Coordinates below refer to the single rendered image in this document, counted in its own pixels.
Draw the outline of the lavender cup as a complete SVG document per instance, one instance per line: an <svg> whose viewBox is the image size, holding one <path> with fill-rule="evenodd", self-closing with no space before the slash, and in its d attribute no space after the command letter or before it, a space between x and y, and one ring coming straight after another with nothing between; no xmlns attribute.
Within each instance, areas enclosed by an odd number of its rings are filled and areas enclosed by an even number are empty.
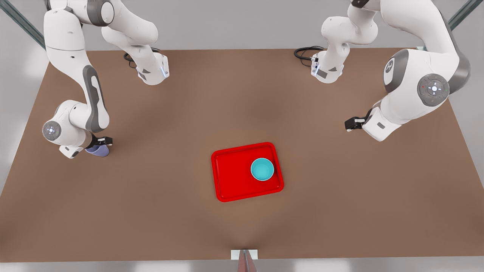
<svg viewBox="0 0 484 272"><path fill-rule="evenodd" d="M85 150L87 153L98 157L106 157L109 155L109 148L106 145L94 145L91 148L86 148Z"/></svg>

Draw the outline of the teal bowl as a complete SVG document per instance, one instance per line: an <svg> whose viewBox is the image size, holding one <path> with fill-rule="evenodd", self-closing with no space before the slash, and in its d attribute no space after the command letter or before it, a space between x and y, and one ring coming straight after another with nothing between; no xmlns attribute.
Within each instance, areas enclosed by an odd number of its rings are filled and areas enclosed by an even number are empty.
<svg viewBox="0 0 484 272"><path fill-rule="evenodd" d="M250 167L252 176L259 181L267 181L275 172L273 163L267 158L257 158Z"/></svg>

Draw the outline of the red tray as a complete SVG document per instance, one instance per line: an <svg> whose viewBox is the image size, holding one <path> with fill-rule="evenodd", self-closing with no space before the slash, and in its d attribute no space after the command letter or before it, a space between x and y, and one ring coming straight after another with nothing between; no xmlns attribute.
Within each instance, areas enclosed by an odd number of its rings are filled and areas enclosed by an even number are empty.
<svg viewBox="0 0 484 272"><path fill-rule="evenodd" d="M255 179L250 172L257 158L267 158L275 167L267 181ZM276 149L270 142L217 150L211 156L211 165L216 196L221 202L264 196L284 188Z"/></svg>

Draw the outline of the silver frame post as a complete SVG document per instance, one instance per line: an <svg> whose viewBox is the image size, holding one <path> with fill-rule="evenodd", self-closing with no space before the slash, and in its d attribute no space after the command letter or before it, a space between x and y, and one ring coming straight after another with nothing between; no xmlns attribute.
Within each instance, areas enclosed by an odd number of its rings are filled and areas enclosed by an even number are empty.
<svg viewBox="0 0 484 272"><path fill-rule="evenodd" d="M21 29L23 29L33 40L38 43L44 50L46 49L43 34L26 19L26 17L12 5L9 0L0 0L0 9L7 14Z"/></svg>
<svg viewBox="0 0 484 272"><path fill-rule="evenodd" d="M450 19L446 19L441 12L443 20L446 21L445 24L448 28L451 38L453 38L452 31L483 2L484 0L465 0L465 3L450 17Z"/></svg>

